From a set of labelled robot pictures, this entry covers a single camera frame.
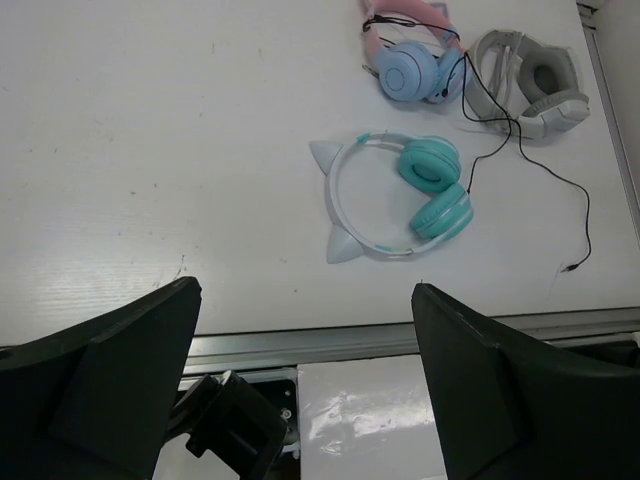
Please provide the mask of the teal cat-ear headphones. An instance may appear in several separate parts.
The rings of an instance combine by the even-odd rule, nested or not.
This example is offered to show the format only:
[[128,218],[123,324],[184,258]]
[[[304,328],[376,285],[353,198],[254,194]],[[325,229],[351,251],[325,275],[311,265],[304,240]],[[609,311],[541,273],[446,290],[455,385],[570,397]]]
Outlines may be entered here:
[[[377,244],[351,224],[339,199],[339,174],[347,160],[366,146],[401,148],[397,172],[411,187],[427,194],[429,202],[411,218],[410,229],[422,241],[417,247],[395,249]],[[340,264],[371,255],[384,259],[406,259],[432,250],[460,234],[473,220],[474,209],[468,191],[459,183],[459,152],[440,136],[416,136],[399,132],[365,132],[350,144],[313,140],[309,149],[325,176],[325,201],[332,227],[326,261]]]

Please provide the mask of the aluminium table edge rail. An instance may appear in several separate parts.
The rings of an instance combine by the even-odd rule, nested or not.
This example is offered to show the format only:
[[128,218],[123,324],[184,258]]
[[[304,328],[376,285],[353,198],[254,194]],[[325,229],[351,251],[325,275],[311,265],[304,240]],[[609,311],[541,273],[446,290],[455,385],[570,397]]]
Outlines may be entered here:
[[[497,320],[535,338],[556,341],[637,332],[639,309],[501,316]],[[183,374],[272,369],[417,352],[411,323],[197,336]]]

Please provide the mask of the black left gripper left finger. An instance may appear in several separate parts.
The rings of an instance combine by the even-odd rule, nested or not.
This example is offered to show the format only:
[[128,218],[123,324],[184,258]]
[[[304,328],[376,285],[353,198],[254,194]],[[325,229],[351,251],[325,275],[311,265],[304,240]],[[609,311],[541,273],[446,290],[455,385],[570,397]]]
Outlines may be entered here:
[[4,479],[149,479],[201,306],[194,277],[1,352]]

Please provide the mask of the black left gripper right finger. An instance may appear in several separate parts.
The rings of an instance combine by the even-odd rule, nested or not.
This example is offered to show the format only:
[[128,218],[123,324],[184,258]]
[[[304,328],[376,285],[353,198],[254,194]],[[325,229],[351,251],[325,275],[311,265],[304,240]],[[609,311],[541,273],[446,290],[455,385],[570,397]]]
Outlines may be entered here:
[[635,479],[639,347],[557,347],[430,284],[414,326],[451,479]]

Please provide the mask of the pink and blue cat-ear headphones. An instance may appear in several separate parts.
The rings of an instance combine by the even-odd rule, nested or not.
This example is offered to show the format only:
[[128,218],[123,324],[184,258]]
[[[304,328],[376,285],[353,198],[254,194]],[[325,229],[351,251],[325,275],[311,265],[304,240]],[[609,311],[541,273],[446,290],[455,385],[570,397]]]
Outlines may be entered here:
[[[399,102],[425,101],[439,105],[455,100],[463,92],[471,67],[444,2],[366,1],[364,5],[367,13],[362,26],[365,53],[388,97]],[[434,56],[417,41],[386,46],[376,25],[396,21],[427,28],[439,41],[442,54]]]

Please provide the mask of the white and grey gaming headset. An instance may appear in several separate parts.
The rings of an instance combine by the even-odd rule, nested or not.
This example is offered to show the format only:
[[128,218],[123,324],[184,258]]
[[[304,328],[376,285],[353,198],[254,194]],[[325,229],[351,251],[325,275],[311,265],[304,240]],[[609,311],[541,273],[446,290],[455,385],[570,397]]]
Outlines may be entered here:
[[511,80],[528,101],[516,118],[522,136],[542,140],[568,132],[590,115],[581,70],[569,48],[547,45],[522,32],[490,30],[468,50],[465,99],[481,120],[507,130],[502,111]]

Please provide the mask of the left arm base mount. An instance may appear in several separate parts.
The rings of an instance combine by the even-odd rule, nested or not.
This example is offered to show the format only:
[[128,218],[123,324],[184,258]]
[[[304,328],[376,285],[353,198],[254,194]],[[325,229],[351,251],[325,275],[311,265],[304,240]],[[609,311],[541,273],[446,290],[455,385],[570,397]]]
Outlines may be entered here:
[[299,435],[294,387],[277,380],[267,392],[261,388],[231,370],[202,376],[178,393],[164,441],[187,435],[193,456],[210,451],[241,479],[265,479]]

